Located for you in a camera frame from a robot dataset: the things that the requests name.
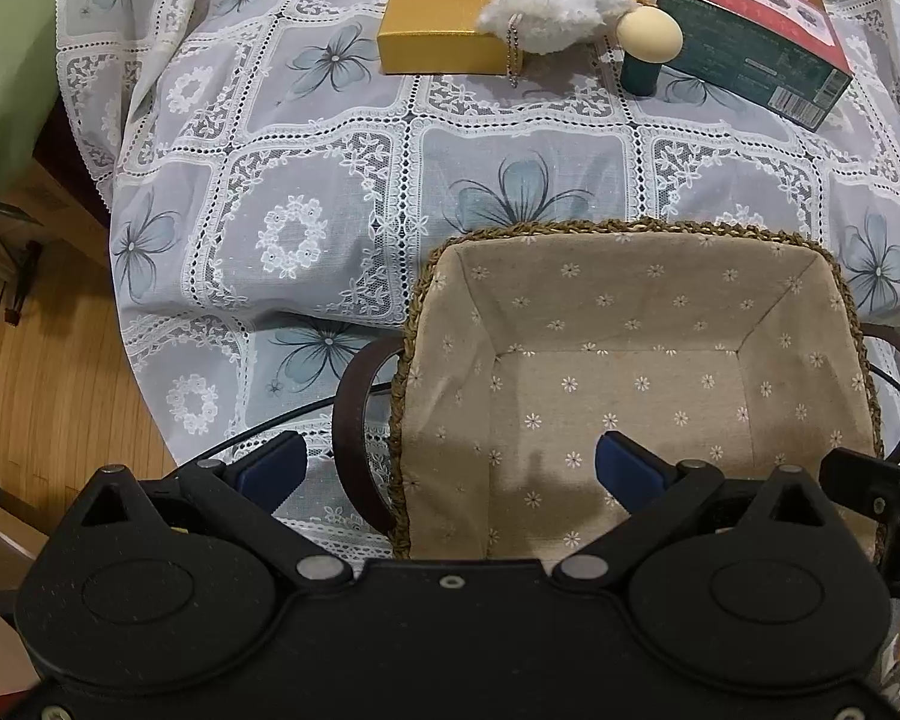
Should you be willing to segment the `woven fabric-lined basket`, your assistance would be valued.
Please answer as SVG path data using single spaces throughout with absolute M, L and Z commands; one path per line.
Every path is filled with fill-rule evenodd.
M 732 478 L 816 468 L 884 437 L 865 325 L 831 254 L 712 223 L 523 223 L 430 254 L 403 331 L 347 365 L 347 499 L 411 559 L 554 564 L 622 522 L 611 431 Z

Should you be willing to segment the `grey floral lace tablecloth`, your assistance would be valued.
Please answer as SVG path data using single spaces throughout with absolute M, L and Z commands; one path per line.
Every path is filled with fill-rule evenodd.
M 616 31 L 505 75 L 386 75 L 388 0 L 56 0 L 58 78 L 110 215 L 126 355 L 178 461 L 289 416 L 317 439 L 284 522 L 347 561 L 397 553 L 333 454 L 347 365 L 397 337 L 430 254 L 523 223 L 712 223 L 826 249 L 900 436 L 900 0 L 823 0 L 852 82 L 818 130 L 660 68 Z

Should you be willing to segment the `white fluffy plush toy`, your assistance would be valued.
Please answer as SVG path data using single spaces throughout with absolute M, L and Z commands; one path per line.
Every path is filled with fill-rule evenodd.
M 637 7 L 639 0 L 489 0 L 476 31 L 505 44 L 505 76 L 517 86 L 526 54 L 557 54 L 608 37 Z

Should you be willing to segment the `beige sponge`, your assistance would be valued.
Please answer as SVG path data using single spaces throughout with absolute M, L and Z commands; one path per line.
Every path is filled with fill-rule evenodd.
M 621 85 L 632 96 L 653 96 L 660 68 L 683 50 L 683 30 L 660 8 L 640 5 L 617 23 L 617 42 L 624 50 Z

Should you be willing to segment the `red and green product box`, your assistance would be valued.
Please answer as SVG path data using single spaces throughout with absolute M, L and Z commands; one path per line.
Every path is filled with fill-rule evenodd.
M 818 130 L 852 82 L 823 0 L 656 0 L 683 31 L 670 67 Z

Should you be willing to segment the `gold cardboard box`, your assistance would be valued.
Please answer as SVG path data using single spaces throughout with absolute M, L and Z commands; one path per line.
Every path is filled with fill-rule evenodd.
M 377 32 L 386 75 L 505 75 L 504 39 L 478 31 L 491 0 L 388 0 Z

